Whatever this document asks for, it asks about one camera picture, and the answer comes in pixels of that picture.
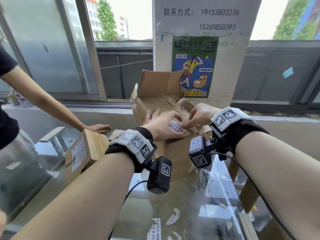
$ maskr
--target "hand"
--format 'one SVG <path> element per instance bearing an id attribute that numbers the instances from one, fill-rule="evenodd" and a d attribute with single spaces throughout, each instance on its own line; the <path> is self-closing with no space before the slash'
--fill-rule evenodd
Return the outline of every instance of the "hand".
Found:
<path id="1" fill-rule="evenodd" d="M 154 141 L 165 141 L 167 139 L 182 139 L 186 135 L 180 132 L 176 132 L 169 127 L 170 121 L 173 118 L 182 121 L 181 116 L 176 111 L 166 111 L 160 114 L 160 109 L 157 108 L 151 116 L 151 111 L 148 110 L 146 114 L 145 124 L 142 126 L 146 128 L 152 134 Z"/>
<path id="2" fill-rule="evenodd" d="M 90 126 L 85 125 L 84 129 L 87 129 L 87 130 L 90 130 L 90 131 L 94 131 L 94 132 L 100 133 L 100 134 L 105 134 L 105 133 L 107 133 L 108 131 L 111 130 L 111 127 L 108 124 L 107 125 L 95 124 L 95 125 L 90 125 Z"/>
<path id="3" fill-rule="evenodd" d="M 184 128 L 189 129 L 196 125 L 209 125 L 211 118 L 220 110 L 219 108 L 200 103 L 191 110 L 189 121 L 185 124 Z"/>

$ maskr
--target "cardboard box flap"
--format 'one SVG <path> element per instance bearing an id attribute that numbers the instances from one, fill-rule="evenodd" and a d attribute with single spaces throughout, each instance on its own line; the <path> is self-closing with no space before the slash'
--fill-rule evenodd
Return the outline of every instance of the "cardboard box flap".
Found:
<path id="1" fill-rule="evenodd" d="M 184 96 L 180 80 L 186 75 L 187 70 L 176 72 L 142 71 L 138 88 L 138 98 L 153 97 L 159 95 L 178 94 L 178 101 Z"/>

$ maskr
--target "open cardboard box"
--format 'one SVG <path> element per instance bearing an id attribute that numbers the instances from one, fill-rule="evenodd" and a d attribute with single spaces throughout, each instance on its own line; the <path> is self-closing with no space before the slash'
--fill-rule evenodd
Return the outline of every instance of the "open cardboard box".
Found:
<path id="1" fill-rule="evenodd" d="M 84 129 L 81 136 L 66 151 L 66 184 L 69 185 L 95 161 L 103 157 L 109 140 L 105 135 Z"/>
<path id="2" fill-rule="evenodd" d="M 174 119 L 173 127 L 182 130 L 187 135 L 181 140 L 155 142 L 157 150 L 154 158 L 165 156 L 172 162 L 171 181 L 185 177 L 195 167 L 189 158 L 189 147 L 192 138 L 204 136 L 208 140 L 211 136 L 209 126 L 198 126 L 185 130 L 181 124 L 189 119 L 194 105 L 184 98 L 180 80 L 187 70 L 177 72 L 142 71 L 141 81 L 134 87 L 130 102 L 134 118 L 138 125 L 143 125 L 148 109 L 151 112 L 160 108 L 160 113 L 175 110 L 183 122 Z"/>

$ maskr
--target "glass tabletop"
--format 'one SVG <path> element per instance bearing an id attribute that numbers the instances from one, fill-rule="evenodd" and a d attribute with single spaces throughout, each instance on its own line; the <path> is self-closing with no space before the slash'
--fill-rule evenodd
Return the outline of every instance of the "glass tabletop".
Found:
<path id="1" fill-rule="evenodd" d="M 0 207 L 9 219 L 3 238 L 13 236 L 66 188 L 64 152 L 79 136 L 78 130 L 64 128 L 36 143 L 9 168 L 0 168 Z M 135 173 L 129 189 L 148 176 L 147 170 Z M 241 210 L 226 164 L 216 157 L 212 167 L 171 182 L 165 194 L 138 185 L 121 210 L 112 238 L 245 239 L 238 220 Z"/>

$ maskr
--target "forearm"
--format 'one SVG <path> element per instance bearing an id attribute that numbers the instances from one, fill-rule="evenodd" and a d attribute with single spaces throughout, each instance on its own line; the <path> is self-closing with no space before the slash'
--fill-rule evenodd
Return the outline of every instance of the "forearm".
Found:
<path id="1" fill-rule="evenodd" d="M 246 135 L 235 155 L 274 212 L 298 239 L 320 235 L 320 162 L 262 132 Z"/>
<path id="2" fill-rule="evenodd" d="M 134 164 L 126 153 L 105 155 L 12 240 L 108 239 L 133 174 Z"/>
<path id="3" fill-rule="evenodd" d="M 51 116 L 78 129 L 79 131 L 84 129 L 85 125 L 69 109 L 67 109 L 66 106 L 45 92 L 18 66 L 3 75 L 1 78 L 35 106 L 47 112 Z"/>

